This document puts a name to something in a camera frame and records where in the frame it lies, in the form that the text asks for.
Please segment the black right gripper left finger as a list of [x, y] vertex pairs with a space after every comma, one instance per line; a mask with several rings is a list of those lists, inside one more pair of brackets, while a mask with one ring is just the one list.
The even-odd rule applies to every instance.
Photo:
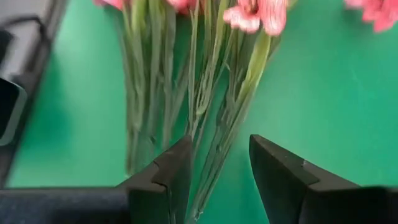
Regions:
[[184, 224], [192, 149], [184, 136], [115, 187], [0, 190], [0, 224]]

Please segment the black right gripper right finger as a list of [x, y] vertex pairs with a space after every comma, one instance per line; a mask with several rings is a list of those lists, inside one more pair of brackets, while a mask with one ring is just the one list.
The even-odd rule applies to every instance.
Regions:
[[249, 156], [269, 224], [398, 224], [398, 187], [361, 187], [257, 134]]

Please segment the pink artificial flower bunch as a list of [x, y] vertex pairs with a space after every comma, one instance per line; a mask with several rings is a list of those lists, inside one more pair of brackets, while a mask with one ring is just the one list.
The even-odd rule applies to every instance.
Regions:
[[348, 9], [361, 9], [362, 20], [372, 22], [374, 32], [384, 32], [398, 22], [398, 0], [344, 0]]
[[126, 172], [166, 149], [182, 124], [200, 152], [213, 98], [228, 75], [215, 133], [183, 217], [197, 224], [248, 113], [267, 61], [296, 0], [93, 0], [112, 10], [126, 88]]

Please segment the green table mat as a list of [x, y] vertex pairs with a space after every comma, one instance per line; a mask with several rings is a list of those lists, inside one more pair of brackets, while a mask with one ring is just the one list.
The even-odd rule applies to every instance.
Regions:
[[[357, 184], [398, 185], [398, 26], [375, 34], [341, 0], [298, 1], [198, 224], [268, 224], [251, 134]], [[118, 184], [125, 142], [114, 20], [70, 0], [6, 185]]]

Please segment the black device with grey rim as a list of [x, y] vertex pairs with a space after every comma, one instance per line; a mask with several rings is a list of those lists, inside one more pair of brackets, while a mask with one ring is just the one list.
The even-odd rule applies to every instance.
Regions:
[[0, 78], [0, 146], [13, 140], [26, 101], [25, 89]]

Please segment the black table frame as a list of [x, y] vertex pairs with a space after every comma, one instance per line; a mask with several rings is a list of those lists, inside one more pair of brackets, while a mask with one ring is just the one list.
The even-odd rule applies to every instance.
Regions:
[[0, 78], [27, 93], [13, 140], [0, 146], [0, 189], [4, 188], [70, 0], [0, 0]]

